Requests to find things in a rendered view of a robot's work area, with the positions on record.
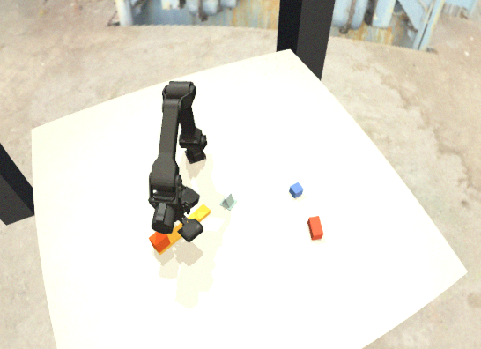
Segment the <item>orange rectangular block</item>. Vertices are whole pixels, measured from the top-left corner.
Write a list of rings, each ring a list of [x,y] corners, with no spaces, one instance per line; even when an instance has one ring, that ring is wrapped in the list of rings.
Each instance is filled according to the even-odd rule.
[[[309,217],[307,224],[312,241],[322,239],[324,233],[319,216]]]

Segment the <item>small blue cube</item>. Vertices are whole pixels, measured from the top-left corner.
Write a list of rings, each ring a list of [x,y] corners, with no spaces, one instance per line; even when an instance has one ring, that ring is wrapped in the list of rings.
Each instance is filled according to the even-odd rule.
[[[300,185],[299,182],[296,182],[292,186],[290,186],[289,192],[294,198],[299,197],[300,195],[302,195],[303,187]]]

